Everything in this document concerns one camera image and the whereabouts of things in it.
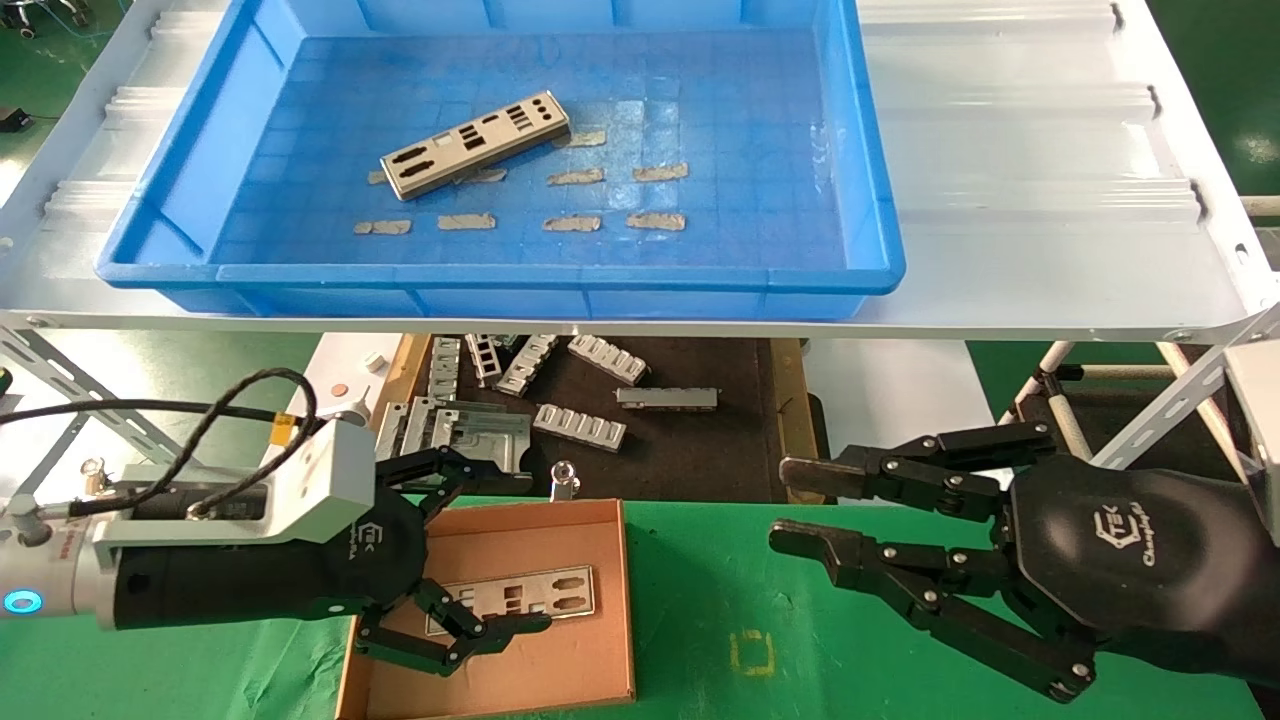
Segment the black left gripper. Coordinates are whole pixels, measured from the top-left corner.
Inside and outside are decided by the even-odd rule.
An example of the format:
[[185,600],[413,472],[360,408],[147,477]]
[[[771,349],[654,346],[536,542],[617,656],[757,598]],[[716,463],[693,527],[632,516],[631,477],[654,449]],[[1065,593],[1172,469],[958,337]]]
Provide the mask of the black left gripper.
[[[445,445],[380,460],[374,506],[321,543],[138,547],[120,552],[111,603],[118,630],[358,615],[355,652],[434,676],[552,625],[545,612],[476,616],[425,566],[426,521],[461,495],[520,496],[532,478]],[[417,506],[401,495],[417,496]],[[442,626],[445,644],[384,626],[403,597]]]

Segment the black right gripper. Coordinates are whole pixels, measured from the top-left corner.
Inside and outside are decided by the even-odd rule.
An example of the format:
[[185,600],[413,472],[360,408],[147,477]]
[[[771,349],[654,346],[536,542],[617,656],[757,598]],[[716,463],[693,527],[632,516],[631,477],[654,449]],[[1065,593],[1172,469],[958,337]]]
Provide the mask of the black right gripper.
[[[1170,470],[1047,460],[1009,495],[986,471],[1055,454],[1043,423],[850,445],[833,460],[787,456],[790,489],[878,498],[987,521],[1010,497],[1000,550],[883,543],[777,520],[777,553],[819,562],[833,587],[883,601],[908,625],[1057,703],[1094,682],[1094,651],[1175,673],[1277,684],[1279,552],[1240,483]],[[1043,638],[972,602],[1004,593]]]

